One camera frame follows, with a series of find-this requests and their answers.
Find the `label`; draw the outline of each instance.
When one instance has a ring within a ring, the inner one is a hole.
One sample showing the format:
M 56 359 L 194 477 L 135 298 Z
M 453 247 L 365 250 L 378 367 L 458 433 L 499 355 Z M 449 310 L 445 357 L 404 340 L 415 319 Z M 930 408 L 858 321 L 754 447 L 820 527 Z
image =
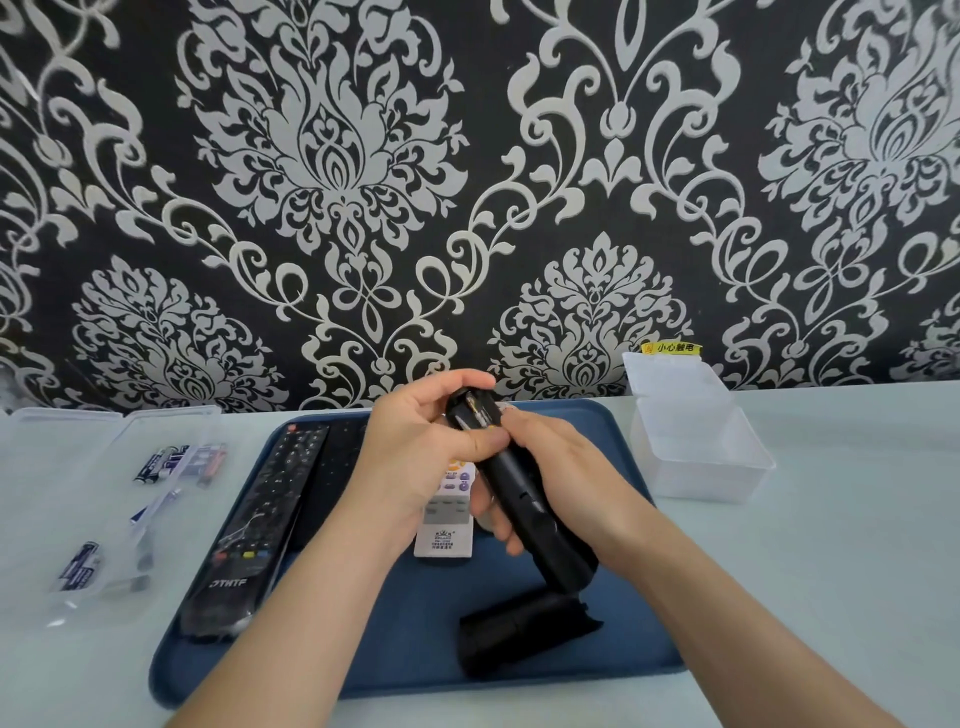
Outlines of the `label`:
M 690 344 L 685 341 L 647 341 L 640 345 L 641 353 L 682 353 L 699 356 L 699 344 Z

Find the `sticker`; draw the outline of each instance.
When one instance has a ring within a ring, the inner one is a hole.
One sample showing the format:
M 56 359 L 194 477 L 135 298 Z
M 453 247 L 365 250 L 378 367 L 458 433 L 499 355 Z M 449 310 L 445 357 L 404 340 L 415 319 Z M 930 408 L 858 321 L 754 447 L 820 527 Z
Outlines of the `sticker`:
M 435 551 L 449 551 L 453 548 L 453 533 L 443 528 L 433 535 L 430 548 Z
M 647 341 L 640 345 L 642 353 L 682 353 L 699 356 L 703 347 L 685 341 Z

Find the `tv remote control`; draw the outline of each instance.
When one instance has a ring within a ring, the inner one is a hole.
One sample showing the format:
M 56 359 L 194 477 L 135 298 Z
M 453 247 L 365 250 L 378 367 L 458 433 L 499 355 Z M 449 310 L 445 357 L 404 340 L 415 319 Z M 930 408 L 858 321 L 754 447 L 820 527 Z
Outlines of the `tv remote control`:
M 235 637 L 253 619 L 276 580 L 328 431 L 322 422 L 290 423 L 276 439 L 183 603 L 184 635 Z

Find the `clear plastic container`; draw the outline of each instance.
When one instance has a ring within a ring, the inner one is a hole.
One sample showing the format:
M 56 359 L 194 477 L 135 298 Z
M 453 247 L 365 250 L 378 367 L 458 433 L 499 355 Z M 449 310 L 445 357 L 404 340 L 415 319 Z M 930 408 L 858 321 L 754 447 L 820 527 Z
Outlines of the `clear plastic container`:
M 110 427 L 110 413 L 42 412 L 23 416 L 0 444 L 0 461 L 20 473 L 9 488 L 0 470 L 0 627 L 133 619 L 174 557 L 163 521 L 202 491 L 198 477 L 181 476 L 199 446 L 218 439 L 220 408 L 114 415 Z M 175 467 L 153 482 L 136 480 L 152 455 L 175 446 L 186 446 Z M 31 478 L 37 488 L 25 494 Z
M 636 399 L 630 439 L 650 492 L 742 503 L 776 467 L 743 409 L 695 356 L 623 355 Z

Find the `damask wallpaper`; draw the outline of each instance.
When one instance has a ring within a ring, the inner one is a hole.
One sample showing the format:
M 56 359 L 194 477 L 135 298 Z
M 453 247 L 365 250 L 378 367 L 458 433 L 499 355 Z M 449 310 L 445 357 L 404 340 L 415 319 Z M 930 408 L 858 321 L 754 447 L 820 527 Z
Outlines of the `damask wallpaper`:
M 0 0 L 0 392 L 960 373 L 960 0 Z

